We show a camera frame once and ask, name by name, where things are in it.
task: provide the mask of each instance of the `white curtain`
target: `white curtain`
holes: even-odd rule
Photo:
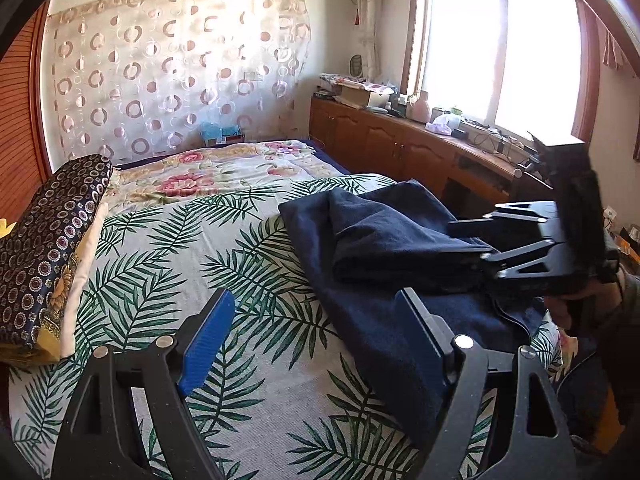
[[[360,44],[363,47],[362,72],[374,81],[380,75],[380,60],[376,48],[376,28],[380,19],[382,0],[358,0],[360,17]]]

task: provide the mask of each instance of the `window frame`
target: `window frame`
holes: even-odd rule
[[[598,39],[598,25],[593,11],[582,0],[575,0],[578,10],[578,24],[580,26],[580,88],[575,109],[572,136],[589,143],[593,133],[596,109],[598,107],[598,92],[600,87],[600,45]],[[428,0],[411,0],[409,8],[409,30],[402,69],[401,92],[413,94],[421,86],[421,78],[426,64],[427,48],[425,33],[429,25]],[[506,38],[500,42],[501,48],[506,49]],[[504,76],[504,56],[498,56],[501,62],[496,63],[494,94],[488,112],[489,118],[497,113],[500,91]],[[530,140],[514,132],[502,130],[526,144]]]

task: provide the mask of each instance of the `pillow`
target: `pillow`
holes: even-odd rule
[[[94,221],[111,163],[88,155],[64,164],[0,238],[0,361],[44,364],[60,358],[60,325],[78,266],[76,247]]]
[[[107,218],[109,212],[109,204],[100,202],[95,212],[94,223],[91,224],[89,230],[84,234],[82,240],[76,247],[76,275],[69,289],[63,288],[58,282],[58,288],[54,290],[52,299],[56,297],[56,293],[62,301],[66,300],[63,307],[64,316],[62,318],[62,326],[60,327],[60,358],[69,357],[76,351],[76,320],[78,319],[78,306],[80,305],[80,296],[86,280],[89,279],[89,271],[95,259],[95,250],[98,248],[100,240],[100,231],[104,219]]]

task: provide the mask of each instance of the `pink flower pattern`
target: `pink flower pattern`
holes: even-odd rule
[[[291,146],[290,144],[287,144],[286,142],[282,142],[282,141],[265,142],[264,145],[276,153],[290,153],[293,155],[300,153],[299,147]]]
[[[302,168],[297,166],[275,166],[274,168],[269,168],[267,173],[270,175],[278,175],[278,176],[294,176],[302,171]]]
[[[215,190],[212,191],[210,188],[213,184],[213,179],[207,175],[186,173],[170,176],[156,187],[156,190],[167,196],[191,196],[203,190],[204,187],[209,187],[207,192],[214,192]]]
[[[184,152],[180,154],[178,160],[182,163],[197,162],[199,160],[204,160],[204,156],[202,156],[202,153],[200,152]]]

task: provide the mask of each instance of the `box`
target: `box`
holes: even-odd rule
[[[340,94],[340,97],[345,101],[349,101],[360,107],[375,106],[378,108],[384,108],[385,103],[389,101],[390,95],[377,94],[365,89],[342,86],[342,93]]]

